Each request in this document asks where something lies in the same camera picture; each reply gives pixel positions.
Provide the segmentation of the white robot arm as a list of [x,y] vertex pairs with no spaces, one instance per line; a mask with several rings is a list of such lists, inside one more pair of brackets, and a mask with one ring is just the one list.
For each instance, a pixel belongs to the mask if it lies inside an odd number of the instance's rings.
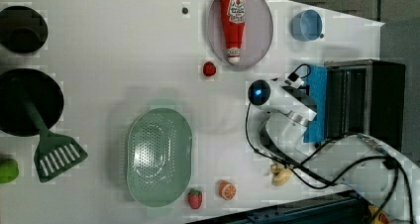
[[386,142],[357,133],[311,151],[304,133],[317,115],[316,104],[279,80],[259,79],[248,88],[249,106],[266,114],[258,127],[255,153],[300,170],[320,189],[346,185],[393,220],[419,224],[419,167]]

